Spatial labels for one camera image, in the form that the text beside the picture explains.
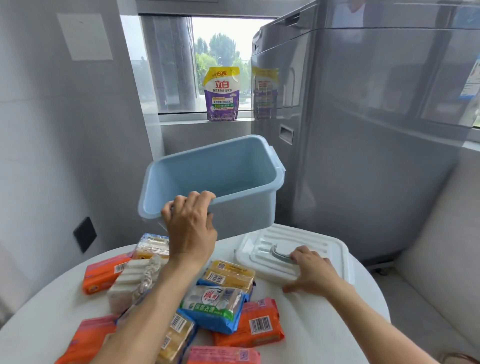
black switch panel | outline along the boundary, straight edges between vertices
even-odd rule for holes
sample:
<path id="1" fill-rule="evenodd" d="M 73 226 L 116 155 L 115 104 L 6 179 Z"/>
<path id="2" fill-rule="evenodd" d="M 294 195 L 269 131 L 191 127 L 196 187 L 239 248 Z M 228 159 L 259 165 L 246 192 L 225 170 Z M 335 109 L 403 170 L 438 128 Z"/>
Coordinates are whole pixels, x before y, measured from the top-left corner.
<path id="1" fill-rule="evenodd" d="M 85 253 L 90 245 L 96 238 L 95 228 L 93 227 L 92 220 L 86 217 L 80 225 L 73 231 L 75 239 L 80 247 L 82 253 Z"/>

gray washing machine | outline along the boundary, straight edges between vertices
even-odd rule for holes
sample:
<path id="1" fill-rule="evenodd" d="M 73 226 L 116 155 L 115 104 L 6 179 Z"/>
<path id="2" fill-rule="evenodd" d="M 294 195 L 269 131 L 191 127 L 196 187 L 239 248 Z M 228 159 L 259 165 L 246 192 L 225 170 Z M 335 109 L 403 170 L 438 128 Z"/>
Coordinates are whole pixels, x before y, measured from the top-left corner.
<path id="1" fill-rule="evenodd" d="M 412 244 L 479 107 L 480 8 L 314 1 L 252 46 L 253 132 L 287 169 L 276 222 L 365 264 Z"/>

yellow soap bar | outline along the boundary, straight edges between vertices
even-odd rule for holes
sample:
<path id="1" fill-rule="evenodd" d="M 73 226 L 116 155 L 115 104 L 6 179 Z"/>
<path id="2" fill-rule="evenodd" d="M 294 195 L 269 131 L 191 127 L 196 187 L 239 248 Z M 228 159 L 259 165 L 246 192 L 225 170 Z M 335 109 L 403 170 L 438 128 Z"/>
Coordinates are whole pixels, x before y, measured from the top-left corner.
<path id="1" fill-rule="evenodd" d="M 254 278 L 253 269 L 224 260 L 214 260 L 205 271 L 202 280 L 221 287 L 239 288 L 249 294 L 253 288 Z"/>

plastic bin handle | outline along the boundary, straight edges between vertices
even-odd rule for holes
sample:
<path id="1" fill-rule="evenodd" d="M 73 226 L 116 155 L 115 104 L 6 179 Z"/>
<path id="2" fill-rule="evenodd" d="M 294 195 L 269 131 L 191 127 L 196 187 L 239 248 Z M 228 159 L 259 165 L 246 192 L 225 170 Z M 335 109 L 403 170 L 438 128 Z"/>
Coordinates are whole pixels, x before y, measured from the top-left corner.
<path id="1" fill-rule="evenodd" d="M 282 161 L 281 161 L 280 158 L 278 157 L 275 149 L 274 149 L 272 146 L 269 146 L 269 147 L 270 147 L 269 155 L 272 157 L 272 159 L 274 160 L 274 163 L 276 164 L 275 168 L 280 168 L 280 169 L 282 169 L 283 172 L 285 173 L 286 169 L 285 169 L 285 167 L 283 166 Z"/>

person's left hand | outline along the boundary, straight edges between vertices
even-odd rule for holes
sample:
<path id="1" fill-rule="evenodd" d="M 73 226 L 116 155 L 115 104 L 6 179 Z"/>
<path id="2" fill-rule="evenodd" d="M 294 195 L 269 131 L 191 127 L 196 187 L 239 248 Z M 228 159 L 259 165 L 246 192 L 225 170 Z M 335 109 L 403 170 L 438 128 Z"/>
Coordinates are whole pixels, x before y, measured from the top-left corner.
<path id="1" fill-rule="evenodd" d="M 217 238 L 213 214 L 207 211 L 214 198 L 211 192 L 193 191 L 188 197 L 177 196 L 165 204 L 162 217 L 170 239 L 170 260 L 186 260 L 199 269 L 208 261 Z"/>

